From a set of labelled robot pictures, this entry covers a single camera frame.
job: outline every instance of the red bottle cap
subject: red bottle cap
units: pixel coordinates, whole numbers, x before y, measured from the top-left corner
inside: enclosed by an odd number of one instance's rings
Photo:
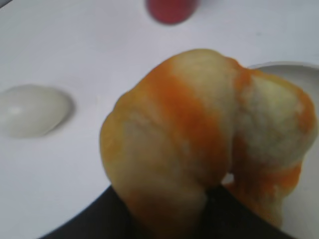
[[[156,20],[175,24],[188,19],[198,3],[199,0],[147,0],[147,8]]]

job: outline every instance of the white egg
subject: white egg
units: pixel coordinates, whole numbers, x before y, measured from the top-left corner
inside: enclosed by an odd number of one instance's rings
[[[62,92],[44,86],[23,85],[0,94],[0,134],[36,137],[46,134],[72,110]]]

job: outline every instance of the orange glaze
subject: orange glaze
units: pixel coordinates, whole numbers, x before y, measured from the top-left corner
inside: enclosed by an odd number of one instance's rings
[[[235,174],[235,187],[245,188],[256,195],[284,196],[290,193],[298,184],[302,163],[278,172],[255,172]]]
[[[300,104],[303,106],[303,111],[301,113],[296,112],[299,129],[303,133],[308,133],[314,128],[316,124],[315,107],[310,97],[301,88],[278,76],[266,74],[258,70],[253,70],[252,72],[255,76],[266,78],[267,80],[292,91],[298,97]]]
[[[153,69],[142,84],[150,98],[159,106],[163,118],[172,128],[174,140],[189,142],[193,156],[203,160],[208,168],[208,185],[220,182],[229,167],[225,136],[221,132],[218,112],[208,115],[203,103],[179,75],[173,73],[173,61],[166,60]]]

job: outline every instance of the bread roll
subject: bread roll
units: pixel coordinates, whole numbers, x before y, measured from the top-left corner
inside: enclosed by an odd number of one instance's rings
[[[297,86],[196,49],[169,58],[122,95],[103,123],[103,165],[151,238],[190,235],[206,190],[230,192],[279,226],[317,136],[314,105]]]

